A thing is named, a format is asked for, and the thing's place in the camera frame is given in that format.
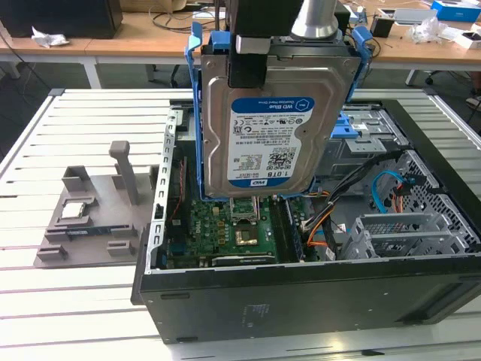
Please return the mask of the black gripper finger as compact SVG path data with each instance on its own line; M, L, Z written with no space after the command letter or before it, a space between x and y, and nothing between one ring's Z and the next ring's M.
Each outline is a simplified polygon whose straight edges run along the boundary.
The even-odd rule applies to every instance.
M237 54L228 58L228 85L231 88L254 89L265 84L267 55Z

